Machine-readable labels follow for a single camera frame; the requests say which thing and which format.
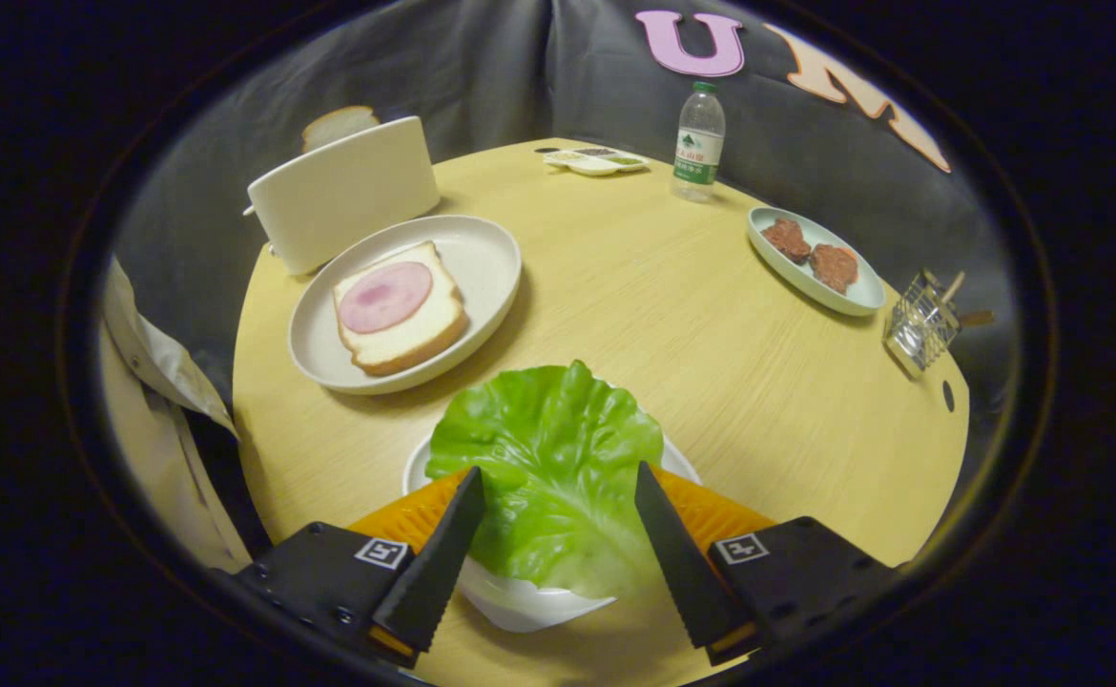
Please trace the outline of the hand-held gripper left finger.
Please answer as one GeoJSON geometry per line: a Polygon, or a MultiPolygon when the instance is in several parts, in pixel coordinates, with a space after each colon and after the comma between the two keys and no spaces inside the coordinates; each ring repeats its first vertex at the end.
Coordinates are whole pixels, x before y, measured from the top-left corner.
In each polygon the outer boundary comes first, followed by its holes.
{"type": "Polygon", "coordinates": [[[413,669],[430,651],[485,514],[458,470],[345,528],[315,521],[213,582],[292,647],[350,669],[413,669]]]}

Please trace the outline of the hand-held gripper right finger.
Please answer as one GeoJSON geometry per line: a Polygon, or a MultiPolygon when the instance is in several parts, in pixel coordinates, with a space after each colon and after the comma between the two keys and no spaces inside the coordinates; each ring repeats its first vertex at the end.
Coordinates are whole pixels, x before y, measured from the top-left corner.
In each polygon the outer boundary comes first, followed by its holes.
{"type": "Polygon", "coordinates": [[[899,575],[818,519],[776,522],[655,465],[638,465],[633,504],[686,635],[713,665],[822,630],[899,575]]]}

